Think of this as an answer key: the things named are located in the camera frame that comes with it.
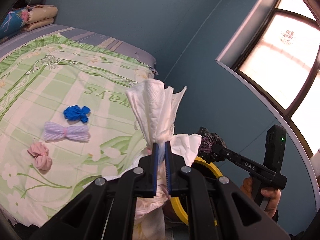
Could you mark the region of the person right hand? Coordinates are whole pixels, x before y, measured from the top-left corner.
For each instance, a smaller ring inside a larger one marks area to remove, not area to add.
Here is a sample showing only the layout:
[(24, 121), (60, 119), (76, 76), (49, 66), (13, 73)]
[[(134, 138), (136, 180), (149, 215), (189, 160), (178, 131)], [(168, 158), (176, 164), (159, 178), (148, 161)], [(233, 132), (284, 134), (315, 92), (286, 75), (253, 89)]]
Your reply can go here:
[[(252, 197), (252, 184), (253, 178), (245, 178), (243, 184), (240, 186), (240, 190), (246, 194), (249, 198)], [(281, 191), (279, 189), (274, 189), (272, 187), (262, 188), (260, 193), (269, 199), (267, 206), (265, 207), (265, 212), (270, 218), (275, 217), (277, 213), (277, 207), (281, 198)]]

